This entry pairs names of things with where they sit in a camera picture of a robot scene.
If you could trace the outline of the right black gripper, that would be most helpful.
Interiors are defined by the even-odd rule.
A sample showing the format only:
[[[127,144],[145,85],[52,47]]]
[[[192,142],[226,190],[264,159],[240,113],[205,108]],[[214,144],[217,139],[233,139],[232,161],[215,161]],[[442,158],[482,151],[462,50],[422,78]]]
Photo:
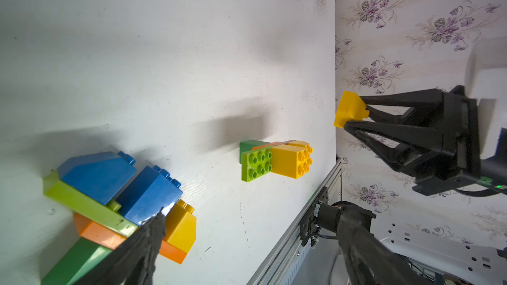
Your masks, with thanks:
[[[360,99],[373,121],[423,121],[421,125],[349,121],[344,127],[392,170],[417,174],[413,191],[431,196],[477,182],[477,106],[466,97],[464,86],[450,92],[434,88]],[[393,115],[372,105],[409,109]]]

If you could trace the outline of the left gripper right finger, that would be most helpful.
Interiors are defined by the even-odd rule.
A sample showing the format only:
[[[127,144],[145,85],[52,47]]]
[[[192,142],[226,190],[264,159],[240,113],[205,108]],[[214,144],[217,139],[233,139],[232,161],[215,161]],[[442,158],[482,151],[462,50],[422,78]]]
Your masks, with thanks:
[[[353,216],[341,214],[336,234],[351,284],[426,283]]]

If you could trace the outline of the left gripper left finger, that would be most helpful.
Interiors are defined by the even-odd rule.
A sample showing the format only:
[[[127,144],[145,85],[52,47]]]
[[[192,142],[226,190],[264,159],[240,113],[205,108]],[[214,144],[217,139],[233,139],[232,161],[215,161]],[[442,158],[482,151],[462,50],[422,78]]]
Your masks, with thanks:
[[[159,212],[76,283],[152,284],[155,261],[165,236],[165,216]]]

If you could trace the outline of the orange long lego brick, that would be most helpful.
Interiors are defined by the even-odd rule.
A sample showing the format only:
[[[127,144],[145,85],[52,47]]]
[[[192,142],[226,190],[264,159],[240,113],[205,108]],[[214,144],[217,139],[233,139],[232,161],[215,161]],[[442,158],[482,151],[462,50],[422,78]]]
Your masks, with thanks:
[[[126,237],[76,212],[73,214],[73,219],[80,237],[108,249],[115,250],[126,240]],[[186,252],[170,245],[165,240],[161,241],[159,254],[179,264],[182,264],[187,256]]]

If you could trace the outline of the small green lego brick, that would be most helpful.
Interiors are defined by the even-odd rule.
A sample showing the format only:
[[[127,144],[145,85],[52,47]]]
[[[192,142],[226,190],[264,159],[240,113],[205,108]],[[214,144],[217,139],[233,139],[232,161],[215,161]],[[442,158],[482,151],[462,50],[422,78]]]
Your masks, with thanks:
[[[41,284],[74,284],[110,253],[112,253],[111,249],[81,237],[41,280]]]

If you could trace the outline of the lime green lego plate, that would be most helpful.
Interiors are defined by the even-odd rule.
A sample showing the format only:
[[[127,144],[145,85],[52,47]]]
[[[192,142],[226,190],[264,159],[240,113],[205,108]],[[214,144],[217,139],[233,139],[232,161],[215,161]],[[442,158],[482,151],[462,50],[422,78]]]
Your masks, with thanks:
[[[137,224],[119,213],[121,205],[116,200],[112,199],[107,205],[102,205],[62,182],[57,171],[52,171],[43,179],[43,194],[124,237],[128,238],[138,228]]]

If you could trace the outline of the yellow sloped lego brick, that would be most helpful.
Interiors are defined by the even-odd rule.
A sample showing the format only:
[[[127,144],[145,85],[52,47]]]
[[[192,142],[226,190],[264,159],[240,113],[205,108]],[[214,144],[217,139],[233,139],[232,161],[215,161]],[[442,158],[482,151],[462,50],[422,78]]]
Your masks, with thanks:
[[[189,253],[196,240],[197,218],[195,209],[182,199],[166,216],[166,236],[164,241],[175,248]]]

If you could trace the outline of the yellow lego brick hidden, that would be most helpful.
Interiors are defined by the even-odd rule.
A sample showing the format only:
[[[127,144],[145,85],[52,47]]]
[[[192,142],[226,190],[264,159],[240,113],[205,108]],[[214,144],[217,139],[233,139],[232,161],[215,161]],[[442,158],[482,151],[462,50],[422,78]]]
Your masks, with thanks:
[[[363,121],[369,114],[367,104],[358,94],[344,91],[336,111],[334,126],[343,129],[347,122]]]

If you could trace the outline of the blue square lego brick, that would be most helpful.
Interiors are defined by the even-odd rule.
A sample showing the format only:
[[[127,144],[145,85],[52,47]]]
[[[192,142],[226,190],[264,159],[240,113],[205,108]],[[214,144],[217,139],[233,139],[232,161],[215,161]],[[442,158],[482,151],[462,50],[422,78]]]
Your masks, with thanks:
[[[124,189],[116,201],[119,214],[142,225],[161,212],[167,215],[182,196],[181,183],[159,166],[147,166]]]

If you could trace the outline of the blue sloped lego brick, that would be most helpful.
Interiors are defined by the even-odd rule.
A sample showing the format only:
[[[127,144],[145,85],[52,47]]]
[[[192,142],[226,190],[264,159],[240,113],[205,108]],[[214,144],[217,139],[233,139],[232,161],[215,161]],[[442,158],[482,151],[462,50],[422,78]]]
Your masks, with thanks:
[[[73,157],[58,167],[62,182],[94,199],[108,204],[135,174],[135,159],[122,151]]]

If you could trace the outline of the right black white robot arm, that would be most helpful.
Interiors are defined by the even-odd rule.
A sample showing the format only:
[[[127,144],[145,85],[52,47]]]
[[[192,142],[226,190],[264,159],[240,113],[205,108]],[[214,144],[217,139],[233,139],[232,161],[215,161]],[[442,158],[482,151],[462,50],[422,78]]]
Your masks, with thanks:
[[[393,171],[413,177],[413,191],[422,195],[506,193],[506,129],[493,156],[481,159],[477,101],[462,85],[380,96],[345,91],[334,125]]]

